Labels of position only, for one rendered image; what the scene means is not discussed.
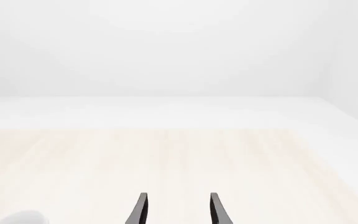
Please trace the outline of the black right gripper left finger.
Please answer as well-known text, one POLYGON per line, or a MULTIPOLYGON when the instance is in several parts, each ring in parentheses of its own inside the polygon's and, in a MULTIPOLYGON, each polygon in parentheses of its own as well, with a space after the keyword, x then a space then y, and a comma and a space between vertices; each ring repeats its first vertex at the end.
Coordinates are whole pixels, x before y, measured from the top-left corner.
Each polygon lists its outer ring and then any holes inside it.
POLYGON ((142 192, 125 224, 146 224, 149 209, 148 194, 142 192))

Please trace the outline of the white mug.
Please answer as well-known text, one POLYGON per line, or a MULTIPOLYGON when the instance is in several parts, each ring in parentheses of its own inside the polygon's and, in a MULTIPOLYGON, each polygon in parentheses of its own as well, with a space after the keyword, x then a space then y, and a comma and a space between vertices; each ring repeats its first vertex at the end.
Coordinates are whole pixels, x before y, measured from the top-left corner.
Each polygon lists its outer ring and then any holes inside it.
POLYGON ((23 210, 1 218, 0 224, 49 224, 49 220, 37 210, 23 210))

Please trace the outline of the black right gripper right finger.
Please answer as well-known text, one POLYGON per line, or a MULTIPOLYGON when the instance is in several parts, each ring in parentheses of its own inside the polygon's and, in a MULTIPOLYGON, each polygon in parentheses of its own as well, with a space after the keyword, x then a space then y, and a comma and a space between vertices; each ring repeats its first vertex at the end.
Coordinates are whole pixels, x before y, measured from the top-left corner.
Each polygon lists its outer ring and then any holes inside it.
POLYGON ((209 210, 212 224, 233 224, 216 192, 210 194, 209 210))

